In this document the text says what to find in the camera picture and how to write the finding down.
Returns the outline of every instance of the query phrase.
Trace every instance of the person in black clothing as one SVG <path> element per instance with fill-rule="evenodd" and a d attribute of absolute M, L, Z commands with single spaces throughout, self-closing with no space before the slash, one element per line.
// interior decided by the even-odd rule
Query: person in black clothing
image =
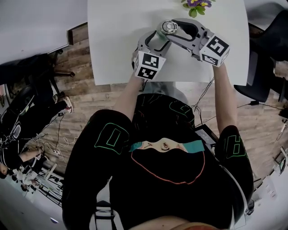
<path fill-rule="evenodd" d="M 113 229 L 228 229 L 241 217 L 253 193 L 252 169 L 226 67 L 213 70 L 215 156 L 194 132 L 190 106 L 161 90 L 138 95 L 142 79 L 132 75 L 114 108 L 97 111 L 74 145 L 63 187 L 67 229 L 96 222 L 101 230 L 97 194 L 107 181 Z"/>
<path fill-rule="evenodd" d="M 24 162 L 42 153 L 40 150 L 25 152 L 22 150 L 29 140 L 41 133 L 51 119 L 64 109 L 72 113 L 73 107 L 69 97 L 65 97 L 63 101 L 56 104 L 54 102 L 32 106 L 24 115 L 18 117 L 14 132 L 8 137 L 9 142 L 2 140 L 5 143 L 1 143 L 0 178 L 6 178 L 8 169 L 19 168 Z M 4 114 L 2 120 L 7 122 L 8 119 L 9 115 Z"/>

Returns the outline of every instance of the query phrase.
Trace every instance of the white wall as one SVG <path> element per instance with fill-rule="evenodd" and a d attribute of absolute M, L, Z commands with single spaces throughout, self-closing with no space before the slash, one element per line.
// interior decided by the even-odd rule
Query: white wall
<path fill-rule="evenodd" d="M 286 0 L 244 0 L 248 21 L 265 30 L 283 9 L 288 9 Z"/>
<path fill-rule="evenodd" d="M 50 217 L 0 179 L 0 220 L 8 230 L 66 230 L 61 219 L 54 224 Z"/>
<path fill-rule="evenodd" d="M 65 46 L 85 22 L 87 0 L 0 0 L 0 64 Z"/>
<path fill-rule="evenodd" d="M 255 211 L 246 217 L 246 226 L 237 230 L 286 230 L 288 226 L 288 168 L 278 176 L 271 175 L 277 198 L 273 200 L 265 184 L 257 190 L 261 200 L 255 203 Z"/>

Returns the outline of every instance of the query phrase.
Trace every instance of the chair backrest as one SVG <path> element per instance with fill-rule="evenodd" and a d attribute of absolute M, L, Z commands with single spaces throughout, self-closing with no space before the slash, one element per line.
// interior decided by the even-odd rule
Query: chair backrest
<path fill-rule="evenodd" d="M 252 41 L 276 61 L 288 61 L 288 10 L 281 11 L 263 34 Z"/>

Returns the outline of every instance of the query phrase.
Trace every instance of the white table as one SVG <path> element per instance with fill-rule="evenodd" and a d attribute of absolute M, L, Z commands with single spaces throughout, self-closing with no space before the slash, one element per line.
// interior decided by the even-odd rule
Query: white table
<path fill-rule="evenodd" d="M 88 0 L 88 31 L 96 85 L 128 82 L 139 38 L 164 20 L 190 18 L 180 0 Z M 230 44 L 225 63 L 232 84 L 246 85 L 249 34 L 243 0 L 218 0 L 196 18 Z M 212 66 L 172 44 L 156 81 L 209 82 Z"/>

